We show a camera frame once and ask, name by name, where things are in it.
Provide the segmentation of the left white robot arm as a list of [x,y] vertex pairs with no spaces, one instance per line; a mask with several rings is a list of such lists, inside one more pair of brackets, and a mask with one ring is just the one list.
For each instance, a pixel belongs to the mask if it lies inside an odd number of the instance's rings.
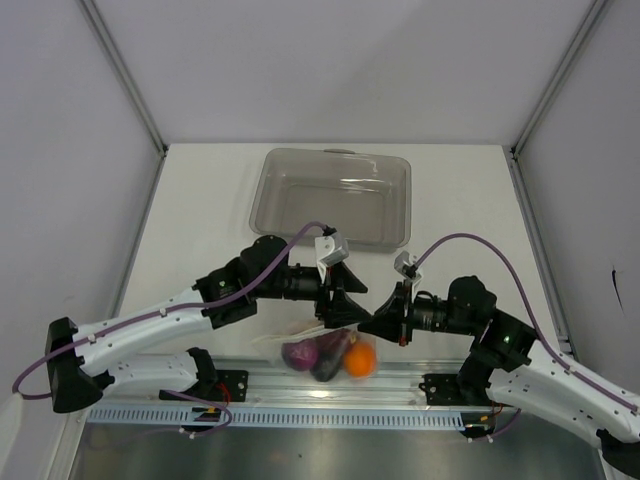
[[145,349],[249,318],[261,299],[310,301],[328,328],[369,319],[350,297],[368,288],[346,265],[347,247],[336,234],[316,238],[312,267],[290,264],[290,249],[280,237],[262,236],[190,288],[136,315],[86,325],[68,317],[51,322],[45,353],[53,411],[77,412],[115,392],[209,398],[218,373],[206,350],[152,359]]

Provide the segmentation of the orange fruit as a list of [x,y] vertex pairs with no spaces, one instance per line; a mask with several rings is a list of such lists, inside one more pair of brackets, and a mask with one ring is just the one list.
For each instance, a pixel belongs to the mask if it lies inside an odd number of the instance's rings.
[[354,378],[370,376],[376,369],[375,348],[366,342],[354,343],[343,357],[344,370]]

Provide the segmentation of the dark red apple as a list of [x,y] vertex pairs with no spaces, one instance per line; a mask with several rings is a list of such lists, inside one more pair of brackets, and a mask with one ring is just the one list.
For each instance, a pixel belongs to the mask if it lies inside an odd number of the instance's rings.
[[357,341],[357,333],[350,329],[330,330],[315,338],[318,352],[344,355]]

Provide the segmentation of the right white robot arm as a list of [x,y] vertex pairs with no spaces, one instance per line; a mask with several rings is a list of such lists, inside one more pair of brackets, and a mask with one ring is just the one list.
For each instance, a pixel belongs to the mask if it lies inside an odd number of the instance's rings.
[[545,343],[536,330],[499,310],[475,276],[455,279],[446,299],[411,295],[398,283],[359,331],[406,346],[416,330],[472,337],[456,376],[468,405],[494,402],[527,411],[599,449],[616,470],[639,476],[639,397]]

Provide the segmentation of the purple red onion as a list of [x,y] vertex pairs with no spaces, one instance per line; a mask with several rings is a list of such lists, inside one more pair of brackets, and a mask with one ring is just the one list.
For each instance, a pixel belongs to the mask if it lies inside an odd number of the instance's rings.
[[285,343],[281,347],[281,358],[287,367],[295,371],[308,371],[319,358],[318,346],[311,338]]

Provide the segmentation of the clear zip top bag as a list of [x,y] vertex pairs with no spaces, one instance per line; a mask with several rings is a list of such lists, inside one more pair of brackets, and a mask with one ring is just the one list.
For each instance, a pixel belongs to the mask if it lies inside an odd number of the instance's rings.
[[258,337],[251,345],[273,367],[316,383],[364,381],[378,370],[376,340],[356,324],[329,329],[298,323],[281,333]]

